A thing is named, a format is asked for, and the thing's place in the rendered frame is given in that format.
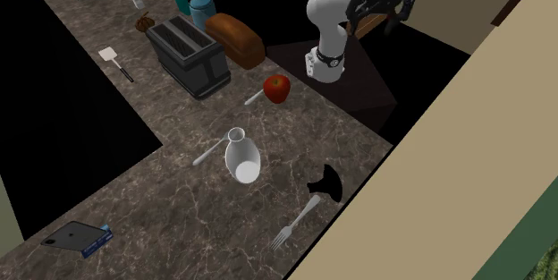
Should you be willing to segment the dark robot stand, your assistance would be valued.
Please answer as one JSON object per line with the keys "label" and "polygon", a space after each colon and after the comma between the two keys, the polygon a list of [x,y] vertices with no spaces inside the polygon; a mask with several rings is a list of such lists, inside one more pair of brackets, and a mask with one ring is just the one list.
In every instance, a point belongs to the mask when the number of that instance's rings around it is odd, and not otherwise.
{"label": "dark robot stand", "polygon": [[316,45],[315,40],[310,40],[270,46],[266,55],[370,130],[380,132],[397,101],[365,49],[354,37],[348,38],[341,78],[334,83],[322,83],[307,75],[304,62],[304,55]]}

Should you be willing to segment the red apple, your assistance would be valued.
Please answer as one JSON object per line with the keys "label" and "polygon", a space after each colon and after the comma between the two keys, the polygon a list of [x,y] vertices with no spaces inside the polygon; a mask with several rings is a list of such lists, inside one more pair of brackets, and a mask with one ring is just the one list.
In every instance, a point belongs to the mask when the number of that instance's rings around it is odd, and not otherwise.
{"label": "red apple", "polygon": [[291,82],[284,75],[272,75],[263,83],[265,96],[274,104],[283,103],[291,90]]}

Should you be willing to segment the brown bread loaf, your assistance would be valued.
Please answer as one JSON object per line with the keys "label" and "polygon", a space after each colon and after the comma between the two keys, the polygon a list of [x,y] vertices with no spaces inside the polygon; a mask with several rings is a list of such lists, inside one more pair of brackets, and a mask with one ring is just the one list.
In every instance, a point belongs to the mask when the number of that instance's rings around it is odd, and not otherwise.
{"label": "brown bread loaf", "polygon": [[208,18],[206,33],[221,44],[225,54],[245,70],[257,67],[266,58],[262,38],[229,14],[217,13]]}

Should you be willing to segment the silver knife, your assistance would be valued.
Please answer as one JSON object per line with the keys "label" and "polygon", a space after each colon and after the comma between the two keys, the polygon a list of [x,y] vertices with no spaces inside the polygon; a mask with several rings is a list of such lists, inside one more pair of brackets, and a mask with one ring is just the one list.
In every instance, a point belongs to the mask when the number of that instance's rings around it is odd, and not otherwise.
{"label": "silver knife", "polygon": [[258,91],[257,93],[255,93],[253,96],[251,96],[249,99],[247,99],[247,100],[244,102],[244,105],[245,105],[245,106],[248,106],[248,105],[252,104],[252,103],[253,103],[261,94],[263,94],[263,93],[264,93],[264,90],[261,89],[260,91]]}

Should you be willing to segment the black flared object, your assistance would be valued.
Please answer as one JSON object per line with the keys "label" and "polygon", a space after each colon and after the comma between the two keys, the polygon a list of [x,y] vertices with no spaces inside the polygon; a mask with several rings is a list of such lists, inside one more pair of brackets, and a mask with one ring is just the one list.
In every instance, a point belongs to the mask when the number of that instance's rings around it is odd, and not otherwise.
{"label": "black flared object", "polygon": [[327,194],[334,202],[342,201],[342,181],[339,174],[329,164],[324,164],[322,178],[317,182],[308,182],[309,193]]}

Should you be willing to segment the dark grey toaster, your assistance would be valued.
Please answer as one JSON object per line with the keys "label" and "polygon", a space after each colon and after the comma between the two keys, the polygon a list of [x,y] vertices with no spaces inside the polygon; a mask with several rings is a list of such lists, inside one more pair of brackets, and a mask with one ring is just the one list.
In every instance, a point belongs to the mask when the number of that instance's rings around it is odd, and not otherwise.
{"label": "dark grey toaster", "polygon": [[146,31],[164,69],[197,99],[205,99],[231,81],[224,47],[183,13]]}

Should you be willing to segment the white vase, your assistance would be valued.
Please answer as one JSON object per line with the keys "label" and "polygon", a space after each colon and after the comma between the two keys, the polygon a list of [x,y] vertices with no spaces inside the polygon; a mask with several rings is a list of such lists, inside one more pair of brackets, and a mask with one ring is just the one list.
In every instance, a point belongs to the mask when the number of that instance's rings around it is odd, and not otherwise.
{"label": "white vase", "polygon": [[255,182],[261,169],[260,153],[256,144],[240,127],[231,128],[227,138],[229,143],[225,150],[224,161],[228,171],[240,183]]}

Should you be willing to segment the silver spoon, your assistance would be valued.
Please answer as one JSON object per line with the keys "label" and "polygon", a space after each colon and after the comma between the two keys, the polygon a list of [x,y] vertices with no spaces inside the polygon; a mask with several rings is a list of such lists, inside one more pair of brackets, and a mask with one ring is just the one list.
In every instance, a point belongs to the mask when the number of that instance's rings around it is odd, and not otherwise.
{"label": "silver spoon", "polygon": [[203,154],[193,160],[193,165],[199,165],[202,163],[222,142],[228,140],[228,133],[226,132],[224,136],[211,148],[207,149]]}

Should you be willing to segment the silver fork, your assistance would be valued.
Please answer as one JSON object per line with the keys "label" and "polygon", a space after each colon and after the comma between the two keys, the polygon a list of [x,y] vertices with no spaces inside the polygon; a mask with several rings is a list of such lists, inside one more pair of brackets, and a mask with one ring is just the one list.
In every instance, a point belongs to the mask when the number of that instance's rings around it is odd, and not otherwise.
{"label": "silver fork", "polygon": [[301,210],[298,216],[287,226],[283,227],[278,235],[273,239],[270,244],[271,250],[277,250],[292,234],[292,229],[299,223],[299,221],[307,215],[307,213],[312,210],[319,202],[321,198],[314,195],[310,198],[309,202],[306,204],[305,208]]}

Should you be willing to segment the blue box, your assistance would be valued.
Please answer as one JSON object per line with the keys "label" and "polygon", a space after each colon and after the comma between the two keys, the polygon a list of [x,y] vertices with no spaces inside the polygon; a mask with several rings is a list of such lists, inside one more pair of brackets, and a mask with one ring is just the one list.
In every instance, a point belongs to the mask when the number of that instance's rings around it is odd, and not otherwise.
{"label": "blue box", "polygon": [[81,251],[81,255],[83,258],[87,259],[114,237],[109,225],[102,225],[100,229],[103,230],[105,233],[97,240],[92,242],[87,248]]}

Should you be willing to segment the dark grey phone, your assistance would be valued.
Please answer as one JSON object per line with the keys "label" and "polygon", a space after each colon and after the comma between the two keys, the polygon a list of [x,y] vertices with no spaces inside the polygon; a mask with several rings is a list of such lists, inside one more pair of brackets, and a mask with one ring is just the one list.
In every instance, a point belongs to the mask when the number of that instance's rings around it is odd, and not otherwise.
{"label": "dark grey phone", "polygon": [[106,234],[106,230],[71,221],[47,236],[41,245],[83,251]]}

